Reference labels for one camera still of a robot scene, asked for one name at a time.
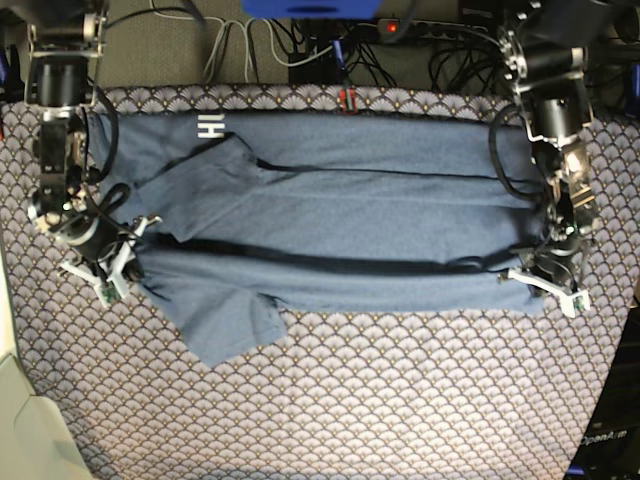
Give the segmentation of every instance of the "scale pattern tablecloth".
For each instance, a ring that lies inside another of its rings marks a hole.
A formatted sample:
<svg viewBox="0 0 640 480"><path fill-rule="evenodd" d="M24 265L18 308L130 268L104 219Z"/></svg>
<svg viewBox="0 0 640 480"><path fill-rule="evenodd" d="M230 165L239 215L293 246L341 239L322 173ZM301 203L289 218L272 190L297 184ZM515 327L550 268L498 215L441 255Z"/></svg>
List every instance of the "scale pattern tablecloth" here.
<svg viewBox="0 0 640 480"><path fill-rule="evenodd" d="M109 95L123 114L339 109L337 87ZM357 95L363 113L480 121L505 104L401 89ZM142 296L104 311L82 281L58 277L55 265L67 251L26 213L38 174L37 116L23 104L3 112L0 217L19 351L97 478L562 477L607 377L639 273L637 125L596 120L584 134L603 219L585 278L594 308L584 317L564 318L553 299L538 317L287 311L285 339L209 369Z"/></svg>

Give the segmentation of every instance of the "metal bracket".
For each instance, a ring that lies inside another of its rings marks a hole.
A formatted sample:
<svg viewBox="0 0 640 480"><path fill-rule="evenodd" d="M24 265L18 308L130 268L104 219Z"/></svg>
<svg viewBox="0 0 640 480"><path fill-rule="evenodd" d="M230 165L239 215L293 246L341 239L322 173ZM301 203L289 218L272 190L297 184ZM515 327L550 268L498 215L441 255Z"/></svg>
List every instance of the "metal bracket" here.
<svg viewBox="0 0 640 480"><path fill-rule="evenodd" d="M588 290L567 293L563 287L555 285L543 278L523 272L521 268L510 268L507 278L549 292L560 301L560 309L569 318L576 318L580 313L591 308Z"/></svg>
<svg viewBox="0 0 640 480"><path fill-rule="evenodd" d="M161 221L162 219L156 215L142 217L139 219L133 233L140 237L148 227ZM109 273L106 282L103 282L99 277L93 275L86 265L74 265L69 261L65 261L60 264L60 268L87 281L93 287L102 306L108 308L114 301L123 299L129 295L129 283L124 278L122 272L127 263L135 258L135 254L133 253L135 243L135 240L124 242L112 262L100 262L100 266Z"/></svg>
<svg viewBox="0 0 640 480"><path fill-rule="evenodd" d="M85 58L89 60L89 77L93 78L94 86L87 92L84 101L80 105L62 106L60 108L47 108L44 111L45 118L55 112L54 117L69 116L76 106L92 107L96 104L96 87L100 73L101 61L104 56L107 12L109 10L109 0L101 2L97 12L84 15L81 25L81 36L74 40L61 36L60 44L50 39L40 38L39 30L34 25L27 28L29 43L29 70L27 81L25 82L24 101L26 105L38 105L36 98L36 75L41 61L53 57L61 58Z"/></svg>

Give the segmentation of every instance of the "black power cord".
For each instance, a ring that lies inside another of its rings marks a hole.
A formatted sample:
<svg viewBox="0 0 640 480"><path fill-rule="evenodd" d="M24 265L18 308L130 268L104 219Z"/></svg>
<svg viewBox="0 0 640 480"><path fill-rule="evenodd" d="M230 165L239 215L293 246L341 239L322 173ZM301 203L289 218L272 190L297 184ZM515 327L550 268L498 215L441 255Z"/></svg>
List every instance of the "black power cord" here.
<svg viewBox="0 0 640 480"><path fill-rule="evenodd" d="M525 193L516 189L512 184L507 174L500 163L500 156L498 154L498 129L505 122L505 120L517 113L520 110L517 106L511 104L504 107L498 113L496 113L495 118L491 122L489 126L489 156L491 157L491 163L493 163L493 167L495 168L496 175L498 176L498 180L504 186L505 190L513 197L519 200L527 200L530 202L540 202L543 199L543 194L541 193Z"/></svg>
<svg viewBox="0 0 640 480"><path fill-rule="evenodd" d="M287 37L289 37L289 40L291 41L291 45L293 46L293 52L290 53L289 51L287 51L287 49L284 46L284 42L282 41L282 38L280 37L280 34L277 32L277 30L275 30L273 33L275 34L276 40L278 41L278 44L280 45L280 48L282 49L282 51L284 53L286 53L287 55L292 55L294 53L299 53L298 46L302 45L304 43L304 39L301 42L299 42L298 39L295 37L295 33L293 31L293 23L292 23L291 30L288 30L287 27L285 27L278 20L275 20L275 19L271 20L271 23L273 23L276 27L278 27L280 30L282 30Z"/></svg>
<svg viewBox="0 0 640 480"><path fill-rule="evenodd" d="M107 154L107 158L104 162L104 166L102 170L98 170L97 174L92 175L96 170L89 170L89 142L90 142L90 129L89 129L89 119L87 118L87 112L82 109L82 116L85 123L85 151L84 151L84 175L83 175L83 185L86 191L86 201L88 207L91 211L95 212L107 223L116 228L119 232L123 232L127 234L129 239L136 240L137 242L143 243L143 240L140 236L136 235L136 233L128 228L127 226L118 223L113 218L111 218L111 214L124 202L127 201L129 195L131 193L131 189L128 185L124 183L117 183L114 185L109 192L105 195L103 201L98 205L96 201L93 199L91 195L90 187L102 182L109 173L111 173L111 169L113 168L113 164L115 162L116 155L118 153L118 143L120 140L120 126L118 120L118 111L116 110L111 100L107 97L104 91L97 85L95 85L96 94L100 102L107 109L107 114L109 116L109 123L111 124L111 143L109 145L109 152ZM113 197L119 194L120 197L112 202Z"/></svg>

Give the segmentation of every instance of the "black cable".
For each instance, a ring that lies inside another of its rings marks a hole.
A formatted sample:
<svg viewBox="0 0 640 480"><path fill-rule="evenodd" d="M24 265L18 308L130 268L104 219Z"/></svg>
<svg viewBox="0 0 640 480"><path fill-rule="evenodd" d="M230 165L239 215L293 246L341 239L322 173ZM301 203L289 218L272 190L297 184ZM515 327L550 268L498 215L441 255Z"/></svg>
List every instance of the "black cable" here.
<svg viewBox="0 0 640 480"><path fill-rule="evenodd" d="M486 70L487 68L495 68L495 62L491 59L485 59L479 62L472 63L461 73L457 82L451 82L450 90L453 92L460 91L475 76L478 76L480 78L483 87L486 88L489 84L489 81L491 80L491 75L484 79L480 76L480 72Z"/></svg>
<svg viewBox="0 0 640 480"><path fill-rule="evenodd" d="M562 270L564 270L567 274L569 274L569 278L571 278L571 290L575 293L578 291L578 282L576 281L576 275L573 272L573 270L571 270L571 268L569 268L567 265L565 265L564 263L562 263L559 260L556 260L555 258L549 256L549 255L537 255L540 258L543 258L544 260L553 263L554 265L560 267Z"/></svg>
<svg viewBox="0 0 640 480"><path fill-rule="evenodd" d="M297 23L295 18L291 19L291 28L289 29L289 31L291 32L291 35L293 35L293 38L295 40L295 44L296 45L304 45L305 44L307 38L306 38L304 32L298 26L298 23ZM298 35L296 35L296 32L300 33L300 40L298 40Z"/></svg>
<svg viewBox="0 0 640 480"><path fill-rule="evenodd" d="M249 42L249 44L248 44L248 46L249 46L249 57L251 58L251 64L253 65L253 74L256 77L256 83L260 83L260 74L258 73L258 59L256 57L256 47L255 47L255 43L253 41L253 37L249 33L252 26L253 26L253 23L250 24L247 27L247 40ZM224 56L226 55L226 52L227 52L227 43L229 41L229 33L230 32L231 32L231 29L227 28L227 34L225 36L225 42L224 42L224 49L222 51L222 56L220 57L221 61L224 59ZM219 71L218 65L216 65L216 70L215 71L216 72Z"/></svg>
<svg viewBox="0 0 640 480"><path fill-rule="evenodd" d="M89 185L95 185L97 183L102 182L109 173L111 173L111 169L113 168L113 163L116 159L116 154L118 153L118 142L120 140L120 126L118 121L118 111L111 103L111 100L107 97L104 91L98 86L95 85L96 95L98 96L98 100L105 106L107 109L107 114L109 115L109 123L111 124L111 144L109 145L109 153L107 154L107 158L104 161L104 165L102 170L100 170L98 175L95 175L93 178L89 178L87 183Z"/></svg>
<svg viewBox="0 0 640 480"><path fill-rule="evenodd" d="M462 59L462 63L460 64L460 67L458 67L458 71L456 72L456 74L453 76L453 78L449 81L449 85L447 86L447 91L457 91L457 88L453 88L453 86L460 81L460 77L462 76L463 72L467 69L467 64L469 62L471 62L471 65L473 65L474 60L472 57L472 50L467 47L467 54L465 55L465 57Z"/></svg>
<svg viewBox="0 0 640 480"><path fill-rule="evenodd" d="M358 47L359 47L358 50L360 51L360 56L364 59L363 49L360 45ZM360 63L362 63L367 68L367 70L369 70L369 74L371 75L371 78L373 78L373 82L375 83L375 85L380 86L380 83L378 82L378 77L376 77L376 74L373 73L372 65L364 60L362 60Z"/></svg>
<svg viewBox="0 0 640 480"><path fill-rule="evenodd" d="M106 254L107 250L110 250L111 247L113 247L114 245L119 245L120 246L120 245L123 245L125 242L129 242L131 240L132 239L130 239L130 238L126 238L126 237L122 236L122 237L119 237L117 240L113 240L112 242L107 243L104 247L102 247L100 249L100 251L98 252L97 258L99 258L99 259L101 259L103 261L106 260L108 258L107 254Z"/></svg>
<svg viewBox="0 0 640 480"><path fill-rule="evenodd" d="M499 64L498 63L494 64L493 70L491 70L491 73L489 74L489 76L487 76L487 79L482 84L482 90L480 91L480 95L484 95L486 93L487 89L489 88L489 85L491 85L492 87L490 88L490 91L492 93L497 93L496 77L498 75L499 69L500 69Z"/></svg>
<svg viewBox="0 0 640 480"><path fill-rule="evenodd" d="M222 40L222 47L220 48L220 51L217 52L216 59L215 59L215 67L214 67L215 75L213 76L213 80L215 80L218 77L218 72L220 72L220 68L222 67L222 62L224 62L224 58L227 54L227 48L229 46L230 35L231 35L231 29L230 28L225 29L224 37Z"/></svg>
<svg viewBox="0 0 640 480"><path fill-rule="evenodd" d="M511 182L509 181L504 168L502 168L500 157L498 155L498 129L507 119L507 117L517 113L519 113L518 107L511 104L507 105L496 114L495 118L491 122L491 125L489 126L489 156L491 157L491 163L493 163L493 167L495 168L498 180L500 180L500 183L502 183L505 190L511 196L520 200L539 202L542 199L542 195L540 193L521 192L520 190L517 190L513 185L511 185Z"/></svg>
<svg viewBox="0 0 640 480"><path fill-rule="evenodd" d="M109 213L105 212L100 206L98 206L96 204L95 200L93 199L93 196L91 195L90 187L95 185L95 184L97 184L97 183L102 182L109 175L109 173L111 172L111 168L113 167L113 163L115 161L115 157L116 157L116 154L118 152L118 141L119 141L119 138L120 138L120 128L119 128L117 110L115 109L115 107L113 106L113 104L111 103L111 101L109 100L107 95L104 93L104 91L98 85L95 85L95 83L94 83L94 81L92 79L89 79L89 81L90 81L90 83L92 83L95 86L96 94L98 95L98 99L106 107L107 113L109 114L109 121L111 123L111 144L109 145L109 153L107 154L107 159L104 162L103 169L101 171L99 171L99 174L96 175L95 178L91 178L91 179L86 179L85 178L85 179L83 179L82 183L83 183L84 189L86 191L86 197L85 197L86 202L87 202L90 210L92 210L95 213L97 213L100 217L102 217L103 220L105 220L107 223L111 224L118 231L127 233L132 239L135 239L138 242L143 242L142 238L140 238L138 235L136 235L136 233L133 230L131 230L130 228L126 227L125 225L122 225L122 224L116 222L113 218L110 217L110 213L112 213L113 210L115 210L115 209L110 209L111 211ZM88 150L89 150L89 123L88 122L86 122L86 124L85 124L85 134L86 134L86 137L85 137L85 141L86 141L85 162L86 162L87 159L88 159Z"/></svg>
<svg viewBox="0 0 640 480"><path fill-rule="evenodd" d="M89 178L89 117L87 117L87 110L82 107L82 120L84 121L84 165L82 166L82 178Z"/></svg>
<svg viewBox="0 0 640 480"><path fill-rule="evenodd" d="M287 35L291 35L291 33L285 28L284 31L287 33ZM278 45L280 46L280 49L287 54L287 56L289 55L293 55L294 53L298 53L298 46L293 43L293 51L290 52L287 47L285 46L284 42L282 41L282 37L280 36L280 32L278 32L277 29L273 29L273 35L276 37L276 41L278 42Z"/></svg>
<svg viewBox="0 0 640 480"><path fill-rule="evenodd" d="M431 76L432 90L439 91L439 92L442 91L442 88L440 88L440 84L438 83L438 78L440 78L440 73L442 72L442 68L449 60L453 58L453 56L457 52L461 52L461 51L463 51L463 49L461 49L460 47L452 47L452 48L445 48L443 50L438 50L433 53L433 55L429 59L429 66L428 66L429 75ZM437 70L434 72L433 66L435 65L435 61L441 56L445 56L445 58L442 59L442 61L438 65Z"/></svg>
<svg viewBox="0 0 640 480"><path fill-rule="evenodd" d="M378 57L376 56L373 49L371 48L371 45L364 43L361 45L361 47L362 47L363 59L366 61L366 58L364 57L365 56L369 57L369 60L372 62L373 68L376 68L380 72L380 74L385 79L385 81L389 84L389 86L397 87L398 83L395 81L395 79L391 76L389 72L387 72L384 68L382 68L382 66L380 65L380 62L378 61Z"/></svg>
<svg viewBox="0 0 640 480"><path fill-rule="evenodd" d="M375 73L371 72L371 70L378 70L378 72L380 74L382 74L382 72L380 72L378 67L376 67L375 65L370 64L369 62L365 62L363 60L357 60L357 61L349 63L349 68L347 68L347 73L349 73L349 74L353 73L353 71L355 70L355 67L357 67L358 65L362 65L363 67L367 68L367 70L369 71L370 75L375 76Z"/></svg>
<svg viewBox="0 0 640 480"><path fill-rule="evenodd" d="M189 15L193 17L193 19L196 21L200 29L206 30L207 21L205 20L202 13L200 13L200 10L198 10L198 7L196 7L196 4L193 3L192 0L180 0L180 1L182 2L184 9L189 13ZM158 7L156 7L155 5L153 5L153 8L156 12L158 11Z"/></svg>
<svg viewBox="0 0 640 480"><path fill-rule="evenodd" d="M131 196L131 188L126 183L116 183L100 201L100 208L107 215L111 215L120 208Z"/></svg>
<svg viewBox="0 0 640 480"><path fill-rule="evenodd" d="M125 15L124 17L117 18L113 22L107 23L105 28L108 30L110 28L116 27L127 20L131 20L132 18L140 17L142 15L148 15L150 13L161 13L161 12L180 12L186 13L187 15L191 15L191 12L186 8L180 7L159 7L159 8L147 8L144 10L138 10L137 12L130 13Z"/></svg>
<svg viewBox="0 0 640 480"><path fill-rule="evenodd" d="M413 19L416 16L416 11L418 10L418 3L420 3L419 0L411 1L411 4L409 5L407 12L404 14L402 19L400 20L400 23L398 24L398 30L396 30L395 33L387 37L383 37L382 41L384 43L397 43L399 40L402 39L402 37L404 37L407 34L407 32L409 31L409 27L411 27L411 23L413 22Z"/></svg>
<svg viewBox="0 0 640 480"><path fill-rule="evenodd" d="M273 24L276 27L278 27L280 30L282 30L287 37L289 37L289 40L291 40L291 44L293 45L293 53L298 53L298 45L302 45L302 42L298 43L297 38L295 37L294 33L292 31L287 30L287 27L285 27L278 20L274 19L274 20L271 20L271 22L273 22ZM281 42L282 41L280 40L280 48L282 48L282 50L286 52L286 49L284 48L284 44L282 44Z"/></svg>

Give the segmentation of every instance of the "t-shirt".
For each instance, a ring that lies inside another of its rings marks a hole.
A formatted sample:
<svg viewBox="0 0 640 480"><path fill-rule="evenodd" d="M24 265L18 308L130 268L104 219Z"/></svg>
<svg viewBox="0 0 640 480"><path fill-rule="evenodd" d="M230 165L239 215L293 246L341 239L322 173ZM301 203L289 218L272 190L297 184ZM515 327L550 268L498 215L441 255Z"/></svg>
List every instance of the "t-shirt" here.
<svg viewBox="0 0 640 480"><path fill-rule="evenodd" d="M164 222L137 247L141 282L200 359L215 365L282 337L280 308L318 312L514 309L527 286L497 281L510 252L539 238L539 207L506 193L488 127L316 113L228 113L225 137L198 115L120 117L116 216ZM109 148L107 117L91 150ZM499 150L522 190L539 190L524 132Z"/></svg>

